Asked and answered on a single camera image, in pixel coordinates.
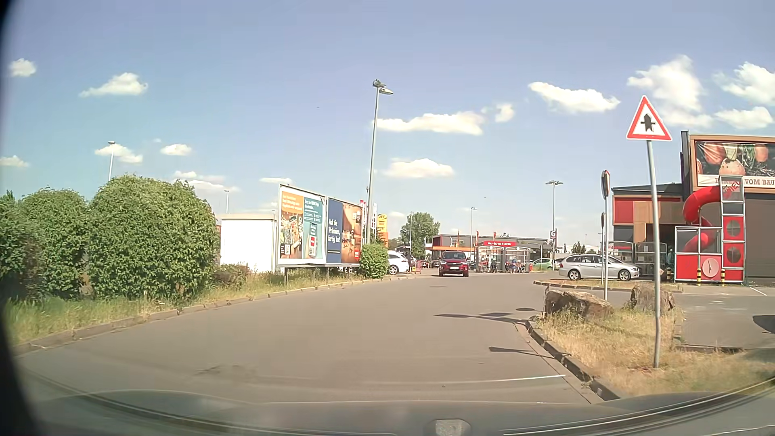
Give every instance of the roof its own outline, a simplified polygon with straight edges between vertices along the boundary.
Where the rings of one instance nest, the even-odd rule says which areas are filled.
[[[642,195],[651,193],[651,185],[618,186],[613,188],[615,196]],[[658,183],[656,193],[665,196],[682,196],[684,185],[681,183]]]

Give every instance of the red car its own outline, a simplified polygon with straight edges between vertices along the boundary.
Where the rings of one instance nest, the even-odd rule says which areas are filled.
[[[439,262],[439,277],[445,274],[462,274],[468,277],[468,259],[462,251],[445,251]]]

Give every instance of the tree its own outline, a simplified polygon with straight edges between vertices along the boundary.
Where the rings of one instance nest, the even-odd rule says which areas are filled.
[[[584,254],[587,252],[587,247],[584,246],[580,240],[577,240],[573,247],[570,249],[573,254]]]
[[[87,207],[70,189],[39,189],[19,202],[38,248],[38,286],[45,295],[80,295],[86,270]]]
[[[185,299],[212,277],[220,238],[186,182],[125,175],[89,204],[88,273],[98,296]]]
[[[417,259],[425,258],[425,242],[439,234],[441,223],[433,220],[433,216],[427,212],[415,212],[406,217],[406,224],[401,226],[401,242],[409,245],[409,224],[411,223],[412,256]]]

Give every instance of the building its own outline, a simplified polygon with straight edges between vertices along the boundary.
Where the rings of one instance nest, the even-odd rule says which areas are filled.
[[[467,234],[437,234],[433,237],[432,246],[429,248],[431,251],[431,260],[441,258],[441,254],[444,251],[475,252],[477,242],[480,243],[483,240],[514,242],[516,243],[516,246],[530,248],[534,258],[541,258],[542,253],[547,256],[551,253],[551,244],[549,244],[549,241],[538,237],[488,237]]]
[[[728,276],[737,277],[739,273],[739,281],[775,281],[775,138],[690,135],[683,131],[680,163],[681,182],[657,186],[661,263],[666,264],[665,253],[672,249],[677,259],[682,253],[686,259],[691,259],[689,254],[694,256],[701,278],[708,281],[718,281],[721,270]],[[733,190],[738,188],[732,187],[735,180],[742,181],[739,204],[731,204],[735,201],[726,195],[722,198],[719,192],[727,192],[727,188],[716,191],[713,198],[709,196],[719,180],[732,181],[729,187]],[[652,275],[655,262],[650,185],[621,186],[612,191],[613,241],[609,249],[614,256],[640,266],[644,275]],[[687,227],[687,216],[692,217],[691,207],[684,211],[688,200],[695,215],[700,208],[700,220],[708,230]],[[697,243],[706,235],[711,244]],[[684,251],[692,240],[699,248]],[[714,256],[718,256],[718,267],[717,261],[708,261]],[[692,272],[695,279],[697,271]]]

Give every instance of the dry grass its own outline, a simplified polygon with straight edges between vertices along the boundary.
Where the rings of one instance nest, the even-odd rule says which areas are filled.
[[[282,275],[255,274],[248,276],[242,286],[214,286],[206,289],[201,295],[186,300],[130,301],[125,298],[64,300],[52,297],[41,303],[9,302],[5,307],[5,320],[12,343],[19,344],[48,334],[128,317],[146,316],[162,310],[345,281],[347,278],[344,275],[332,275],[329,280],[326,280],[324,275],[313,277],[310,272],[300,271],[289,275],[287,286],[284,284]]]
[[[672,348],[674,319],[662,319],[660,367],[653,368],[652,313],[616,310],[607,319],[585,322],[559,313],[539,322],[550,340],[630,395],[687,391],[724,392],[775,375],[773,354],[702,354]]]
[[[603,281],[600,279],[581,279],[581,280],[550,279],[550,281],[561,285],[603,286]],[[608,279],[609,288],[632,289],[637,284],[640,284],[641,286],[645,285],[650,287],[651,289],[654,289],[654,284],[651,281],[630,280],[629,282],[622,282],[621,280],[617,280],[617,279]],[[683,288],[684,287],[680,283],[665,283],[665,282],[660,283],[660,289],[664,289],[666,291],[681,292]]]

